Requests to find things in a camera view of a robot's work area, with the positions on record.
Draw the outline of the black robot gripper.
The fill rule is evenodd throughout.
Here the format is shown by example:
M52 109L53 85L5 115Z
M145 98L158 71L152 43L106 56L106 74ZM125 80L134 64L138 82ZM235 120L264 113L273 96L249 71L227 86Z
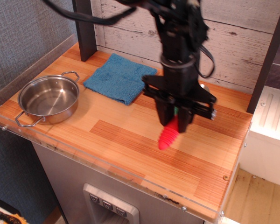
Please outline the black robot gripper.
M214 119L216 97L198 82L195 63L169 65L163 63L163 75L144 75L144 95L155 100L160 123L166 126L174 115L175 105L179 107L178 132L186 132L193 115Z

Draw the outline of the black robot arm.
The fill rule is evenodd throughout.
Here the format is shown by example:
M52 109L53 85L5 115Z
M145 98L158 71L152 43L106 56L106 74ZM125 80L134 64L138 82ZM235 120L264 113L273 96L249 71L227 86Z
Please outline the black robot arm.
M198 0L147 0L141 7L155 19L162 43L160 57L162 76L145 75L144 94L153 98L160 123L166 126L178 108L178 131L186 131L194 115L213 119L216 98L203 89L198 77L200 53L210 60L211 53L203 46L208 39L208 26L201 15Z

